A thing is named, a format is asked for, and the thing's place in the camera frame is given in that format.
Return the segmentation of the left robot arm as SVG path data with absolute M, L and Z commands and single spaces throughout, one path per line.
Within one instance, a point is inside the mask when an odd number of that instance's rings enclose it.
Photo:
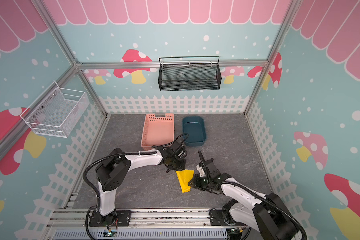
M 124 152 L 114 149 L 108 156 L 91 163 L 83 172 L 83 180 L 96 193 L 94 212 L 101 217 L 116 214 L 116 191 L 130 170 L 159 165 L 164 165 L 167 173 L 185 170 L 188 153 L 184 142 L 188 137 L 189 134 L 181 134 L 172 142 L 153 146 L 148 151 Z

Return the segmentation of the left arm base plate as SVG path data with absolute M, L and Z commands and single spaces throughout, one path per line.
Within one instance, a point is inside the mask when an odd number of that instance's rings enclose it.
M 131 220 L 132 211 L 115 210 L 106 216 L 102 216 L 99 211 L 91 213 L 90 227 L 128 227 Z

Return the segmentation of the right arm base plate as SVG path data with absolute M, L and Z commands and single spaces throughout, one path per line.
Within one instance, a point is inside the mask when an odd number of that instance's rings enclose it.
M 244 223 L 236 222 L 230 213 L 224 209 L 210 209 L 209 217 L 211 226 L 246 226 Z

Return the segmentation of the aluminium mounting rail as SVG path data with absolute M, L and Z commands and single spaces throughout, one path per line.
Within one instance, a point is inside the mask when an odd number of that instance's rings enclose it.
M 213 228 L 209 208 L 172 208 L 172 209 L 131 209 L 130 223 L 127 227 L 119 224 L 112 230 L 121 229 L 186 229 Z M 55 210 L 45 228 L 44 234 L 51 235 L 56 230 L 84 230 L 86 209 Z

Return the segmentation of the black mesh wall basket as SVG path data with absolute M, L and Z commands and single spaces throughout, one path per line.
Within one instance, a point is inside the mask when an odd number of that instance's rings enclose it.
M 219 56 L 159 58 L 161 91 L 219 90 L 222 82 Z

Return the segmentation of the teal plastic tray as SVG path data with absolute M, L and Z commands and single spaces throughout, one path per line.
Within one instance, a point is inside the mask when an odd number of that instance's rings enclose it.
M 205 122 L 202 117 L 189 116 L 182 120 L 183 133 L 188 134 L 188 138 L 184 141 L 188 147 L 201 147 L 206 139 Z

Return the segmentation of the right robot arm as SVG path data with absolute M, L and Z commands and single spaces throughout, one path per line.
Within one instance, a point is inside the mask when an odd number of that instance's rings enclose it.
M 240 184 L 231 175 L 222 174 L 213 159 L 205 160 L 201 150 L 198 154 L 201 160 L 197 166 L 199 172 L 193 176 L 189 186 L 230 197 L 233 205 L 227 205 L 227 211 L 234 222 L 254 228 L 265 240 L 292 240 L 298 235 L 302 240 L 308 238 L 304 227 L 278 195 L 265 195 Z

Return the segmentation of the pink plastic basket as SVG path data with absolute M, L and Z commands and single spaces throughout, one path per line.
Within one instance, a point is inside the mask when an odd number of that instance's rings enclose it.
M 152 146 L 168 144 L 174 140 L 174 134 L 174 114 L 147 114 L 143 127 L 141 147 L 147 151 L 152 149 Z

